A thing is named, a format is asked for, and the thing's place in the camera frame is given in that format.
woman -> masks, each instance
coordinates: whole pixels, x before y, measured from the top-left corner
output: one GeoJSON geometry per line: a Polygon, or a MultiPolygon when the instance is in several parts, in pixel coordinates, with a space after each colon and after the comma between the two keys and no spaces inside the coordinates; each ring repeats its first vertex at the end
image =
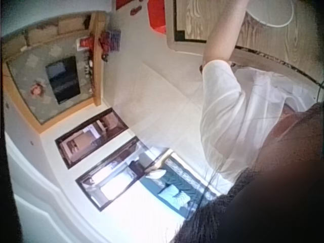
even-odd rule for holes
{"type": "Polygon", "coordinates": [[[216,172],[236,182],[227,195],[197,209],[174,242],[322,238],[323,104],[313,105],[305,90],[282,75],[252,68],[233,74],[229,59],[248,3],[228,0],[207,41],[202,71],[205,156],[216,172]]]}

bed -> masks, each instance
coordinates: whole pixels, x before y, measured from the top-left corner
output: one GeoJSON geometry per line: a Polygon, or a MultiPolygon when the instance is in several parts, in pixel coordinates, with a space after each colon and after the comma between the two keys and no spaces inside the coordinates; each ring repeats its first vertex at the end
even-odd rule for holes
{"type": "Polygon", "coordinates": [[[155,169],[165,170],[159,179],[144,176],[141,184],[156,198],[184,218],[189,218],[198,205],[205,205],[214,200],[220,193],[208,185],[202,177],[193,171],[175,152],[168,150],[160,166],[155,169]],[[165,191],[175,191],[172,195],[165,191]],[[184,199],[175,205],[174,198],[184,195],[184,199]]]}

white tile floor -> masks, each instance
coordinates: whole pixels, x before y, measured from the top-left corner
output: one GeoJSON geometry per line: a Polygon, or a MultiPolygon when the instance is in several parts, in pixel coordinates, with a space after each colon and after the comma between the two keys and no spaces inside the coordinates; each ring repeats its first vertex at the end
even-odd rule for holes
{"type": "Polygon", "coordinates": [[[121,30],[121,42],[105,65],[104,98],[148,147],[172,148],[208,180],[213,171],[199,133],[201,56],[170,50],[166,36],[149,26],[146,1],[130,16],[137,5],[129,3],[110,19],[110,28],[121,30]]]}

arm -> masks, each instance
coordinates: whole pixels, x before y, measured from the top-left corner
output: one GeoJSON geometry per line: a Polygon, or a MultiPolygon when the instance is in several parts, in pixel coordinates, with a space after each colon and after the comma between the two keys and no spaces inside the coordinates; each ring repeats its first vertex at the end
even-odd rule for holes
{"type": "Polygon", "coordinates": [[[217,24],[208,37],[202,66],[213,60],[229,61],[250,0],[227,0],[217,24]]]}

television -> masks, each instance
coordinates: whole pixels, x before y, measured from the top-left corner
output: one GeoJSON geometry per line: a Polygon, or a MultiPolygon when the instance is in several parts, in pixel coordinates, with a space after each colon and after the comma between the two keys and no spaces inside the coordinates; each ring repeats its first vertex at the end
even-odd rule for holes
{"type": "Polygon", "coordinates": [[[46,73],[58,104],[80,94],[75,56],[47,65],[46,73]]]}

